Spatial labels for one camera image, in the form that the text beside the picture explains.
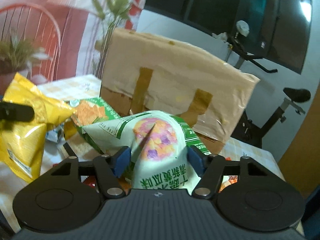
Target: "plant pot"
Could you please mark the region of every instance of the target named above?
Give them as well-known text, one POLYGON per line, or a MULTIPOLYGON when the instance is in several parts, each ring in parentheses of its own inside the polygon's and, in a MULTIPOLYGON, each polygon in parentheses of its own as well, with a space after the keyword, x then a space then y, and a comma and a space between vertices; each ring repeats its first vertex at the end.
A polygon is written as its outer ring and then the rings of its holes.
MULTIPOLYGON (((0 75, 0 95, 2 95, 2 96, 4 95, 4 92, 6 91, 7 87, 11 83, 15 74, 16 74, 16 72, 0 75)), ((21 70, 21 71, 19 71, 19 74, 24 77, 27 77, 28 70, 27 69, 21 70)))

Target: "crumpled yellow bag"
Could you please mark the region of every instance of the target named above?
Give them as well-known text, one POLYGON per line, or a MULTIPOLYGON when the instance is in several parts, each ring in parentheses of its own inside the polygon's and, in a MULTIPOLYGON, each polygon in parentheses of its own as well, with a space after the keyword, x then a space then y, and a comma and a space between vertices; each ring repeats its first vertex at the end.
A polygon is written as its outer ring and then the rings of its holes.
POLYGON ((0 161, 30 183, 40 175, 46 132, 64 122, 74 110, 63 101, 43 95, 19 73, 7 88, 3 101, 29 105, 35 111, 31 122, 3 121, 0 125, 0 161))

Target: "red chair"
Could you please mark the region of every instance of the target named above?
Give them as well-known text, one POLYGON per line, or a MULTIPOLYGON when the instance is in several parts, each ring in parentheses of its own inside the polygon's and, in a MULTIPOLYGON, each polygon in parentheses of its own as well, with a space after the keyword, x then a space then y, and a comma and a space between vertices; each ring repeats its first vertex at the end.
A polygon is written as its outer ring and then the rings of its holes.
POLYGON ((33 40, 36 47, 44 48, 45 53, 50 56, 49 60, 42 60, 34 65, 28 78, 41 80, 40 83, 56 80, 61 34, 54 17, 37 4, 12 4, 0 9, 0 39, 8 39, 11 29, 17 31, 21 39, 33 40))

